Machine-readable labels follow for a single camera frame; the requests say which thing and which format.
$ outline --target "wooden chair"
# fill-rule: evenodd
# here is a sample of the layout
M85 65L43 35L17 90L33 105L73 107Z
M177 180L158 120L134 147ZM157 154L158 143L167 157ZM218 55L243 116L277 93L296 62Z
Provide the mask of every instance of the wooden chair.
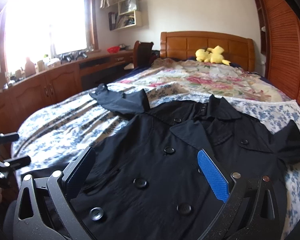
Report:
M149 63L153 45L153 42L136 41L133 48L133 65L135 68Z

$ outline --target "red bowl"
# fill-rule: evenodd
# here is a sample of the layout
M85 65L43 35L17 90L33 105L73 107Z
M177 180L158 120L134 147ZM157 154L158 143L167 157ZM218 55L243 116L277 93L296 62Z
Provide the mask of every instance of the red bowl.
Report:
M111 48L107 49L107 51L109 53L117 53L119 50L120 50L119 46L114 46L114 47L111 47Z

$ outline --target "plush toy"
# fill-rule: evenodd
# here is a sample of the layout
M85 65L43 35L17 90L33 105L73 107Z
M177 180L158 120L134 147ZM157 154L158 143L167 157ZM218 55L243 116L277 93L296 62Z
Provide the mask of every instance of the plush toy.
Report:
M204 49L198 49L195 56L197 57L197 61L203 62L208 58L209 52Z
M221 48L220 46L216 46L214 49L212 48L207 48L207 51L205 51L204 49L199 49L196 52L196 57L197 57L197 61L204 61L204 62L210 62L210 63L216 63L216 64L225 64L230 66L230 61L225 60L225 58L223 57L222 53L225 50L223 48Z

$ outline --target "sunlight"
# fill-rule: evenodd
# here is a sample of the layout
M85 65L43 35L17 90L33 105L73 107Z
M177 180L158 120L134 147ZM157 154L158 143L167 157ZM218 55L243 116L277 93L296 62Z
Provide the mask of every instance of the sunlight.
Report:
M56 55L87 48L84 0L9 0L5 29L9 72L24 67L26 57L34 63L44 54L51 57L52 44Z

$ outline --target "wooden headboard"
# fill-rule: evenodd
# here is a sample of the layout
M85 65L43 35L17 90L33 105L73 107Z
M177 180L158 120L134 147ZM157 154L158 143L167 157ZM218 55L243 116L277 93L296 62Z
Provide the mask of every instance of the wooden headboard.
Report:
M224 48L223 56L242 66L245 71L254 71L255 55L252 39L214 32L163 32L160 38L160 57L185 60L195 56L201 48Z

